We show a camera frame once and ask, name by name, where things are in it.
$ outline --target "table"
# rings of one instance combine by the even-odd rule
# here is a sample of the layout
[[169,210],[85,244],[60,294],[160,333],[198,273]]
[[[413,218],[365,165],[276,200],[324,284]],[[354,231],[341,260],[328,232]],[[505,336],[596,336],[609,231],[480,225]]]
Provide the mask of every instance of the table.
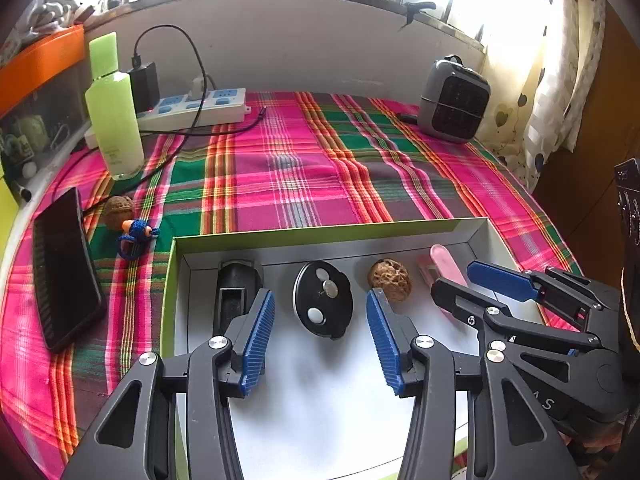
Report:
[[[309,92],[250,93],[247,101],[253,111],[246,123],[261,106],[268,107],[259,126],[237,135],[191,138],[163,172],[134,192],[138,216],[161,230],[137,261],[116,257],[118,233],[100,223],[99,211],[84,218],[108,316],[59,355],[47,352],[40,334],[31,227],[24,232],[0,311],[0,406],[48,478],[60,477],[133,360],[159,349],[164,274],[174,236],[488,217],[523,269],[579,272],[549,218],[481,144],[427,137],[396,119],[396,112],[415,114],[415,106]],[[173,135],[145,137],[146,169],[180,141]],[[86,208],[128,184],[111,180],[94,153],[69,173],[59,193],[78,187]],[[52,188],[37,212],[49,205]],[[543,318],[568,328],[551,313],[543,312]]]

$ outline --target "white power strip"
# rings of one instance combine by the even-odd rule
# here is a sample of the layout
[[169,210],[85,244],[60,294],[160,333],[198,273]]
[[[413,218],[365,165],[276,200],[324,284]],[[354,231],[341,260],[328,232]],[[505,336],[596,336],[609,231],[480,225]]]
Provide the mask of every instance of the white power strip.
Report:
[[[204,100],[198,124],[196,126],[213,126],[214,124],[241,123],[244,116],[251,112],[245,104],[246,89],[231,88],[209,92]],[[188,95],[165,97],[155,108],[137,114],[140,130],[171,132],[191,127],[200,99],[190,100]],[[95,148],[98,142],[91,127],[84,134],[89,148]]]

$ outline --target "walnut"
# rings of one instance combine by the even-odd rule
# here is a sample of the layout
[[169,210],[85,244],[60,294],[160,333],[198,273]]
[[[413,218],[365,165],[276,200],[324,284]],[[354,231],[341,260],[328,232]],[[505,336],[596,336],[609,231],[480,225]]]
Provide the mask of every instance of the walnut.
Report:
[[122,231],[125,220],[133,220],[133,200],[128,196],[112,196],[104,205],[100,220],[112,231]]
[[381,288],[389,301],[404,301],[411,293],[411,279],[406,267],[391,258],[376,261],[367,281],[371,288]]

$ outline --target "black oval object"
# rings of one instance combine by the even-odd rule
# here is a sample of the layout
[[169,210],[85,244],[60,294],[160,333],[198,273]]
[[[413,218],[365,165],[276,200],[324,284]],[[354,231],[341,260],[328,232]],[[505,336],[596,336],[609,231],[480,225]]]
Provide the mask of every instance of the black oval object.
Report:
[[312,334],[341,338],[353,315],[349,279],[327,262],[309,262],[293,285],[293,310]]

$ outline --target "white curtain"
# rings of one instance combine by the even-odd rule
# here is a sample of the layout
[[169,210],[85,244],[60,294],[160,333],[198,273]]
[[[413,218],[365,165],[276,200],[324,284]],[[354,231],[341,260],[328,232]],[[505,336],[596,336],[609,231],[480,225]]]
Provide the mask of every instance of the white curtain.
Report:
[[490,0],[482,141],[527,187],[574,149],[604,33],[605,0]]

